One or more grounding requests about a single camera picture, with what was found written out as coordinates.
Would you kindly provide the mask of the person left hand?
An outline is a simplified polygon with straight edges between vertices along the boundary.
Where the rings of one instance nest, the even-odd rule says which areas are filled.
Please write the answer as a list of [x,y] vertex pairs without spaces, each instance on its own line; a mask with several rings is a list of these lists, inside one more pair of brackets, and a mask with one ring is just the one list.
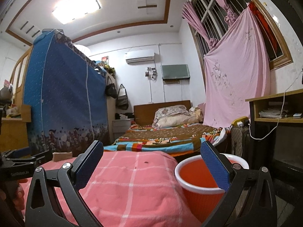
[[18,211],[25,209],[24,190],[22,184],[28,182],[28,179],[21,179],[17,181],[17,188],[14,193],[13,203]]

